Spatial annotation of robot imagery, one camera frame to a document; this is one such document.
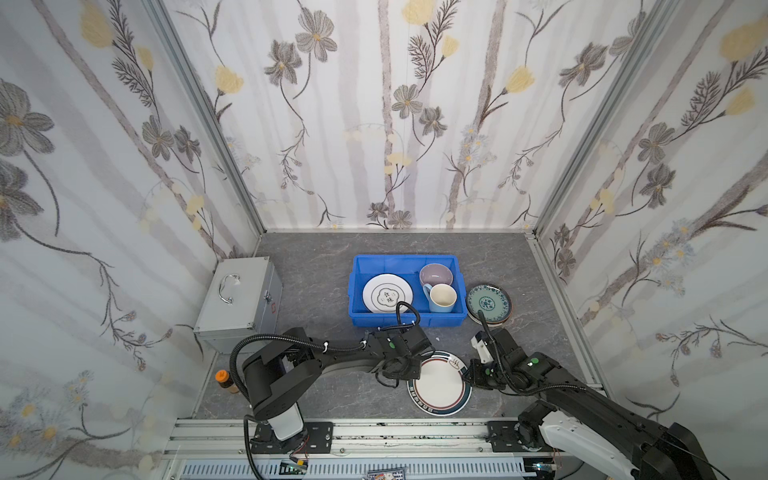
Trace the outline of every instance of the blue plastic crate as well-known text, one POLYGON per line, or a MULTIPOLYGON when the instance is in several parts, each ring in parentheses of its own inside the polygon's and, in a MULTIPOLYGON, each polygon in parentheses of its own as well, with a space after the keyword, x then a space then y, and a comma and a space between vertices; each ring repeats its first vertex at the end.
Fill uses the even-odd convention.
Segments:
MULTIPOLYGON (((459 326, 467 316, 467 288, 464 276, 458 269, 455 255, 358 255, 349 275, 349 316, 355 326, 389 326, 397 324, 394 313, 371 313, 362 301, 362 289, 369 280, 382 273, 402 277, 413 290, 413 306, 422 317, 421 326, 459 326), (440 263, 451 269, 453 284, 458 299, 450 313, 432 313, 429 302, 419 282, 419 271, 430 263, 440 263)), ((401 313, 403 323, 411 323, 413 313, 401 313)))

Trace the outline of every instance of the white mug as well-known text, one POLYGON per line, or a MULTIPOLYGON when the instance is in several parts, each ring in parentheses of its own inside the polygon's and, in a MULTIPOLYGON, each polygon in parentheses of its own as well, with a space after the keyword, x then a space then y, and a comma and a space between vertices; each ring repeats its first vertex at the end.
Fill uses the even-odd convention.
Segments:
POLYGON ((424 294, 429 300, 429 311, 432 313, 450 313, 456 304, 458 294, 452 286, 438 283, 435 286, 424 284, 424 294))

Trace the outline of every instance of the decorative plate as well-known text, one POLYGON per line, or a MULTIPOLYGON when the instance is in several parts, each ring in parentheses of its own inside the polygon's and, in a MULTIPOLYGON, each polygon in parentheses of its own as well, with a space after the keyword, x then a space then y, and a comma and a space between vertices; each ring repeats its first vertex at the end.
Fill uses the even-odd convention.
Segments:
POLYGON ((472 395, 472 386, 462 377, 467 365, 462 359, 438 350, 422 362, 422 375, 408 381, 411 400, 430 415, 447 417, 463 409, 472 395))
MULTIPOLYGON (((366 283, 362 301, 373 313, 394 313, 398 302, 413 303, 413 290, 403 278, 384 273, 366 283)), ((400 307, 400 313, 406 310, 405 306, 400 307)))
POLYGON ((512 302, 509 295, 500 287, 491 283, 477 285, 467 292, 469 316, 480 323, 477 311, 482 310, 488 325, 501 325, 512 314, 512 302))

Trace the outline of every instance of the gray marble tabletop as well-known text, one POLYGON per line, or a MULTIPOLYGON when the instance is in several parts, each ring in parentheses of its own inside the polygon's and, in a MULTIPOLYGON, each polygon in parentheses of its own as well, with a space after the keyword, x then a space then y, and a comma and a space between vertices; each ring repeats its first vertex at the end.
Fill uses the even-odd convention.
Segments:
MULTIPOLYGON (((546 353, 583 378, 522 233, 268 233, 257 255, 269 256, 283 280, 277 332, 302 326, 315 338, 362 338, 363 329, 354 327, 347 314, 347 286, 353 258, 364 253, 456 255, 467 290, 490 282, 507 291, 513 311, 505 328, 526 352, 546 353)), ((469 340, 480 329, 467 318, 461 326, 425 331, 435 348, 469 364, 477 356, 469 340)), ((214 368, 227 369, 228 357, 219 356, 214 368)), ((453 418, 516 416, 534 400, 473 389, 467 406, 453 418)), ((416 407, 404 382, 398 389, 388 389, 363 372, 321 377, 299 400, 299 407, 305 419, 430 416, 416 407)), ((240 419, 248 412, 241 395, 232 395, 211 380, 197 418, 240 419)))

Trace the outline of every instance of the wall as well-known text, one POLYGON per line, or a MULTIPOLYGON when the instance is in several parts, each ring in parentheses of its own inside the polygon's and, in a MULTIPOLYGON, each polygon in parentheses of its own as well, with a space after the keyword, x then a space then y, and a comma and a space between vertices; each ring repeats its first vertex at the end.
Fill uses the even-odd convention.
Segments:
POLYGON ((652 2, 164 3, 267 228, 381 230, 532 227, 652 2))
POLYGON ((140 3, 3 2, 0 45, 2 476, 147 478, 255 238, 140 3))
POLYGON ((768 9, 682 2, 540 236, 617 401, 768 466, 768 9))

